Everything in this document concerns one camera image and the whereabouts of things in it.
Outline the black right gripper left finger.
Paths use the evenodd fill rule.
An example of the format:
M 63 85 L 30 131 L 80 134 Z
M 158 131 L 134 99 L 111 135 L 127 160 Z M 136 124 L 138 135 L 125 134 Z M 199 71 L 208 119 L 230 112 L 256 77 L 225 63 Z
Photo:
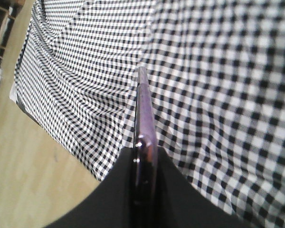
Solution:
M 109 174 L 79 205 L 47 228 L 130 228 L 132 149 L 122 148 Z

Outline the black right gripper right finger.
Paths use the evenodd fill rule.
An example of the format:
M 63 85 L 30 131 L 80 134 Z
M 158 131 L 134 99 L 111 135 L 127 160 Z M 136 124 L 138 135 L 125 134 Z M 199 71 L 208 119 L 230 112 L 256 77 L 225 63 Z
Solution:
M 216 207 L 195 190 L 158 148 L 155 228 L 248 228 L 237 216 Z

